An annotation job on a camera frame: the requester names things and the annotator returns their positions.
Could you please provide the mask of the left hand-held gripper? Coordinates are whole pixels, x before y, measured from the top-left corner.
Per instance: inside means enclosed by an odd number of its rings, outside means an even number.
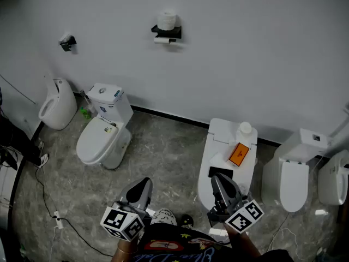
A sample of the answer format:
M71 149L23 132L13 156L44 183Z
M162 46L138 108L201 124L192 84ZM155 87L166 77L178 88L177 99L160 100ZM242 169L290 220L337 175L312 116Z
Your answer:
M150 204L153 182L149 177L127 185L119 200L107 207L100 225L112 236L131 242L150 220L147 207Z

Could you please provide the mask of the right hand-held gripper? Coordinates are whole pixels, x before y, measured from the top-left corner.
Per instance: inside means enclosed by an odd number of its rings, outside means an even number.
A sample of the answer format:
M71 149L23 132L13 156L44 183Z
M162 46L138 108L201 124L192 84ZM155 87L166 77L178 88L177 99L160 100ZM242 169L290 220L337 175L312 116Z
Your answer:
M225 223L237 233L243 233L259 221L263 210L254 199L242 198L238 185L228 176L216 173L211 178L215 206L207 216L211 227Z

